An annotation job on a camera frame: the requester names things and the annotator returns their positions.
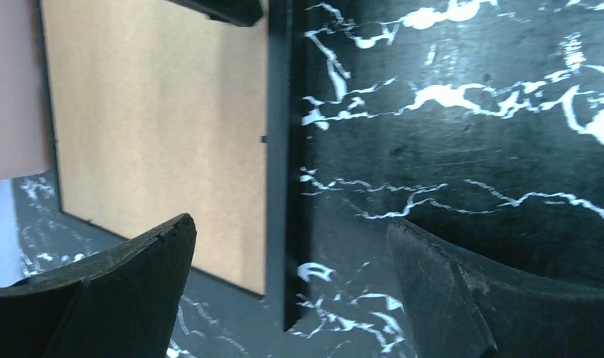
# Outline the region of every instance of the dark surface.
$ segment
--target dark surface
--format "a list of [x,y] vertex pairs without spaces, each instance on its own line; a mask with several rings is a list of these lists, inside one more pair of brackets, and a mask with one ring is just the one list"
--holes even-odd
[[262,18],[260,0],[168,0],[235,26],[254,26]]
[[192,218],[178,216],[0,288],[0,357],[163,357],[195,237]]
[[[294,32],[293,116],[315,103],[327,117],[306,117],[292,131],[305,140],[296,148],[304,169],[292,173],[301,179],[304,230],[291,247],[306,256],[297,264],[303,318],[282,333],[268,303],[240,301],[237,290],[193,272],[169,354],[413,358],[385,240],[396,216],[475,252],[499,246],[495,259],[508,265],[604,286],[604,130],[580,128],[604,119],[602,2],[470,1],[474,17],[410,23],[431,18],[421,10],[402,18],[426,7],[463,14],[448,13],[450,3],[335,0],[294,12],[314,32]],[[409,27],[396,22],[403,19]],[[384,34],[379,22],[394,23]],[[359,48],[356,37],[378,41]],[[342,74],[332,70],[338,63]],[[528,93],[524,81],[535,83]],[[425,90],[436,84],[476,88],[460,101],[458,91]],[[576,118],[568,105],[546,104],[570,90],[590,91],[564,101]],[[413,105],[427,93],[437,100]],[[544,104],[499,113],[510,98]],[[62,216],[55,184],[53,173],[14,181],[28,274],[120,242]]]
[[604,357],[604,289],[502,265],[404,219],[388,244],[420,357]]

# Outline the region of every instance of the wooden board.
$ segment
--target wooden board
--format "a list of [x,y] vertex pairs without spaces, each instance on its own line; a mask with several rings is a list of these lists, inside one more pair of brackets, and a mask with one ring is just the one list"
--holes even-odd
[[266,21],[43,1],[63,210],[125,237],[194,216],[193,265],[265,290]]

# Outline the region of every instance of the black object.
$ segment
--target black object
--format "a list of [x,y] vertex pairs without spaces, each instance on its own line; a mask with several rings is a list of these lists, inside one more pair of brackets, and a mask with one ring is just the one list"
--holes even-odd
[[254,26],[262,18],[260,0],[169,0],[200,13],[210,19],[235,26]]
[[604,357],[604,289],[505,266],[404,219],[388,244],[420,358]]
[[165,357],[195,237],[183,214],[0,288],[0,357]]

